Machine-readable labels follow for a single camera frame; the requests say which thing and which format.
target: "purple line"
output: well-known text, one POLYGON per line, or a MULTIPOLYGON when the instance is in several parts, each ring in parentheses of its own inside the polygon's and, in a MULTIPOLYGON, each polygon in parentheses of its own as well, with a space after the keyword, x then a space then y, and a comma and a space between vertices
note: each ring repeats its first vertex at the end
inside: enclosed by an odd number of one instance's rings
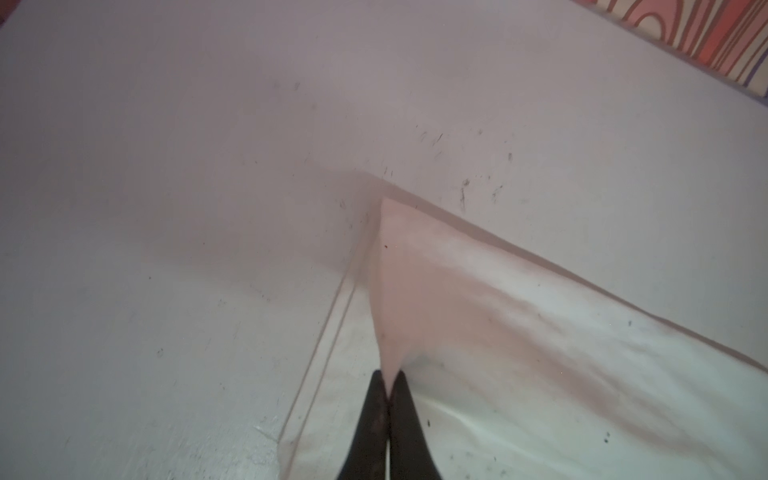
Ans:
POLYGON ((760 66, 761 66, 761 65, 763 64, 763 62, 765 61, 766 57, 768 57, 768 48, 766 48, 766 50, 765 50, 765 51, 763 52, 763 54, 760 56, 760 59, 758 59, 757 63, 755 64, 755 66, 754 66, 754 68, 752 69, 752 71, 750 72, 750 74, 749 74, 749 75, 747 75, 747 77, 746 77, 746 80, 745 80, 745 82, 744 82, 744 86, 745 86, 745 87, 749 87, 749 86, 750 86, 750 82, 752 81, 752 77, 754 77, 754 76, 755 76, 755 74, 757 73, 757 69, 758 69, 758 68, 760 68, 760 66))

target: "white table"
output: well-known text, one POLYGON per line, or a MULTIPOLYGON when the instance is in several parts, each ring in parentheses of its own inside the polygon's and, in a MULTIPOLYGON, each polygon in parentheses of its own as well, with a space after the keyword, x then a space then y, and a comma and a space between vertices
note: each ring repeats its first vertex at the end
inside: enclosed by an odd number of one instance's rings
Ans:
POLYGON ((766 363, 767 131, 566 0, 22 2, 0 476, 274 476, 387 183, 766 363))

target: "white cloth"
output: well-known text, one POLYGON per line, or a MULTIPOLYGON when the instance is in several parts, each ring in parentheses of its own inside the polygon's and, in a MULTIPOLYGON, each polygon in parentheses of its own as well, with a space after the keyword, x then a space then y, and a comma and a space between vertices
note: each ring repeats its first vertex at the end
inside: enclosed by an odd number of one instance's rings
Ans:
POLYGON ((377 339, 446 480, 765 478, 762 370, 391 200, 370 261, 290 478, 335 477, 377 339))

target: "patterned fabric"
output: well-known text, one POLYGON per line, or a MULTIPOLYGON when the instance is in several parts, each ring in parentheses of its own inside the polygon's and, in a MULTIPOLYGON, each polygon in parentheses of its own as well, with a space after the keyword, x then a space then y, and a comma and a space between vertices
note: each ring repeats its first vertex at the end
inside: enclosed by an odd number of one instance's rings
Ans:
POLYGON ((695 62, 768 94, 768 0, 581 0, 695 62))

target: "wavy line pattern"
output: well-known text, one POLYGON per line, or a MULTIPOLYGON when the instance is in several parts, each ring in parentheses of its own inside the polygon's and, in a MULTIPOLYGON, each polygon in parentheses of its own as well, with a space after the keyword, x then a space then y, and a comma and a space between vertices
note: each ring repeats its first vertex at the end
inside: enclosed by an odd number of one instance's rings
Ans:
POLYGON ((578 0, 768 97, 768 0, 578 0))

